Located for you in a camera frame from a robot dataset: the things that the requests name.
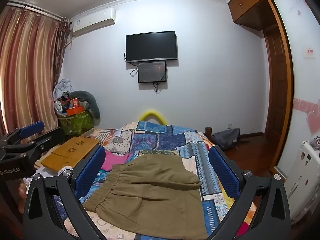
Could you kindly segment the olive khaki pants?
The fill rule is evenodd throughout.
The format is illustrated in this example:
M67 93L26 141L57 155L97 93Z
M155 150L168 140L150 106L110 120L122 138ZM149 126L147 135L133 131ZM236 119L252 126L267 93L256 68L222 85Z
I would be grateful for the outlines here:
M86 210L129 232L206 239L201 182L177 155L146 154L115 165L84 202Z

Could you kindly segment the pink folded garment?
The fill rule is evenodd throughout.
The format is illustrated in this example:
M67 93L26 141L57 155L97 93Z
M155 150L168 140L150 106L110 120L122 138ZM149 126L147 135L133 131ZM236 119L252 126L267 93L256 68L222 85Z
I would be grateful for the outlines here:
M105 151L105 161L103 165L101 166L101 169L110 172L114 165L123 165L132 154L125 154L125 155L116 155L112 152Z

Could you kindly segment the wooden lap desk board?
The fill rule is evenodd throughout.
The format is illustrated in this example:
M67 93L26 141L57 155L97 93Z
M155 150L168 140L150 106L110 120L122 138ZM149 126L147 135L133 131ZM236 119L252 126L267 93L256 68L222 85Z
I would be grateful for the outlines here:
M53 150L50 155L41 161L41 164L56 172L66 166L74 168L98 144L99 140L97 139L72 137L63 145Z

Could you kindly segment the orange box in basket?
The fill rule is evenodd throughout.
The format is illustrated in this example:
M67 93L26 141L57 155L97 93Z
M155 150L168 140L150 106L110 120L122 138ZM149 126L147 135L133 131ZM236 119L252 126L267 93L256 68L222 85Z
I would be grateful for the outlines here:
M79 113L82 113L84 111L84 107L83 106L76 106L76 107L72 107L67 109L67 116L72 116L72 115L77 115Z

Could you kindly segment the white crumpled cloth pile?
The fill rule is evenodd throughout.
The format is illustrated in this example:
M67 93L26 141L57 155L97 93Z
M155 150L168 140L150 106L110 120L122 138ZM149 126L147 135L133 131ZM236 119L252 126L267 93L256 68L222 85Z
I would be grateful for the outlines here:
M63 96L64 93L70 94L75 91L69 79L60 80L53 90L53 99L57 100Z

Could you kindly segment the patchwork patterned bed quilt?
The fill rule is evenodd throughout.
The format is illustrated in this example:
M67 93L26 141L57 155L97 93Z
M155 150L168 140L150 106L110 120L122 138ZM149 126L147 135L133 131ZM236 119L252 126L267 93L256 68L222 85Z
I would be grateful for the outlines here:
M91 129L105 162L80 198L107 239L207 239L234 203L191 128L135 121Z

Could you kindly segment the yellow curved foam pillow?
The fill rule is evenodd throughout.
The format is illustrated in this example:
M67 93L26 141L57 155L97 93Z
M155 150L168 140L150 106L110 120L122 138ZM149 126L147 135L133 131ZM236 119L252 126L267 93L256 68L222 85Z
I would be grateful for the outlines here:
M146 112L144 112L140 116L139 121L147 121L150 118L155 119L160 125L167 125L168 124L168 122L165 120L163 115L161 115L159 112L157 112L154 109L147 110Z

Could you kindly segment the striped pink window curtain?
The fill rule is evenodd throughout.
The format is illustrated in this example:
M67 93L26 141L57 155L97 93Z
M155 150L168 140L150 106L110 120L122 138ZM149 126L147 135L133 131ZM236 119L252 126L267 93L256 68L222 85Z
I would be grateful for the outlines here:
M1 13L1 135L37 121L57 127L53 91L70 21L7 6Z

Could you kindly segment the grey backpack on floor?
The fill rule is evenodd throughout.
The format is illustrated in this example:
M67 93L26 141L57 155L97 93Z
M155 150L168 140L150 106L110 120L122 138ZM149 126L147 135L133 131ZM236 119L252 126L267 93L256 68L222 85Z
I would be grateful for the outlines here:
M212 142L219 146L221 150L229 150L233 148L239 141L240 129L227 129L221 132L214 133L211 137Z

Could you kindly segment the small black wall monitor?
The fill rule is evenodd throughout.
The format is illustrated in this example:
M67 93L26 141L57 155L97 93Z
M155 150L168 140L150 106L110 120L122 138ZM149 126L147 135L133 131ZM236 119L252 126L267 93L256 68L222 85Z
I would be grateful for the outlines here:
M166 81L167 64L165 61L138 64L138 83L161 83Z

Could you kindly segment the white wall air conditioner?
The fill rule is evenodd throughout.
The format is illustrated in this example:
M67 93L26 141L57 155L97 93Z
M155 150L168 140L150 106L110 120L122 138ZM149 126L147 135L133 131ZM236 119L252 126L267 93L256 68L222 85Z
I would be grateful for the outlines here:
M79 37L89 32L115 25L116 11L114 8L106 8L72 20L73 37Z

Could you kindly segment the black wall television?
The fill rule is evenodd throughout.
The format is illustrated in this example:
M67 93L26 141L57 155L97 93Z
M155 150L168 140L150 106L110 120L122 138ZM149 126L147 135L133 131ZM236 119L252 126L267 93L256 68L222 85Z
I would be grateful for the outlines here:
M177 60L176 32L160 31L127 35L125 59L127 63Z

